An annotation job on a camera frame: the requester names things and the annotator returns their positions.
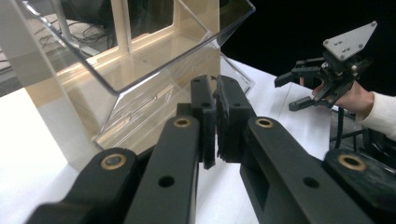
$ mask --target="black cable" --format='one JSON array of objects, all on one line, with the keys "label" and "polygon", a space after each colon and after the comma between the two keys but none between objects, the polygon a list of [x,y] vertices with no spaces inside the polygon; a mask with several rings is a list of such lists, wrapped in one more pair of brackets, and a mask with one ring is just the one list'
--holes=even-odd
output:
[{"label": "black cable", "polygon": [[337,136],[336,136],[334,148],[340,148],[341,140],[343,136],[343,129],[344,129],[344,108],[338,107]]}]

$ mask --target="clear acrylic box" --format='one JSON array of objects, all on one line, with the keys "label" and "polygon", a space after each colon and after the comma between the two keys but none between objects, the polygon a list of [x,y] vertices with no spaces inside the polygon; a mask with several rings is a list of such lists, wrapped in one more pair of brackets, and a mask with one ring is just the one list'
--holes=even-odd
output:
[{"label": "clear acrylic box", "polygon": [[66,159],[81,169],[100,150],[154,146],[190,81],[222,74],[254,85],[220,46],[255,8],[248,0],[6,1],[23,52],[10,62]]}]

